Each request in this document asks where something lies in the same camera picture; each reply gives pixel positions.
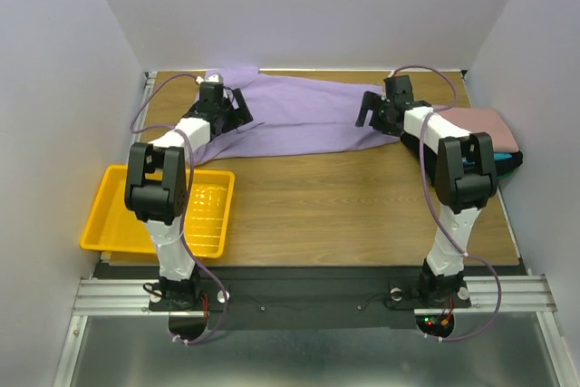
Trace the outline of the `purple t shirt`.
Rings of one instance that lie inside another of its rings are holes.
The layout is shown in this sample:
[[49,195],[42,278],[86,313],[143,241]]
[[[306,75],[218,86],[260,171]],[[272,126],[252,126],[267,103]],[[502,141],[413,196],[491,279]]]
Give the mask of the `purple t shirt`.
[[254,120],[217,136],[194,152],[194,163],[367,150],[399,141],[355,121],[363,94],[381,93],[370,84],[328,82],[268,75],[256,67],[210,70],[226,86],[240,89]]

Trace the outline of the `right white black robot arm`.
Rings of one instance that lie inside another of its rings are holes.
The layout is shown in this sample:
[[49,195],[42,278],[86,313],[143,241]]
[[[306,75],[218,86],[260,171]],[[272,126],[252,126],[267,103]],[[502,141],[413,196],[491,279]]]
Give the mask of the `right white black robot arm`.
[[486,132],[462,129],[426,101],[415,100],[407,75],[387,77],[383,94],[363,94],[355,125],[364,124],[383,134],[418,139],[421,165],[428,150],[435,154],[434,175],[423,177],[433,183],[440,211],[428,204],[437,231],[421,267],[417,295],[426,305],[438,305],[461,292],[472,228],[497,192],[492,139]]

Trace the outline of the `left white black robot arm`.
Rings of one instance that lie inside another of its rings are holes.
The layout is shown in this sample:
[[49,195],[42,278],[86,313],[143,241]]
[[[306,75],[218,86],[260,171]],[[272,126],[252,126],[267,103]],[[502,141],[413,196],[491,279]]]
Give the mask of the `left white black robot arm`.
[[217,73],[196,78],[199,95],[176,126],[130,147],[124,202],[145,225],[159,260],[159,281],[146,284],[155,310],[192,310],[207,300],[197,283],[197,262],[185,243],[186,210],[193,188],[194,152],[253,120],[239,89]]

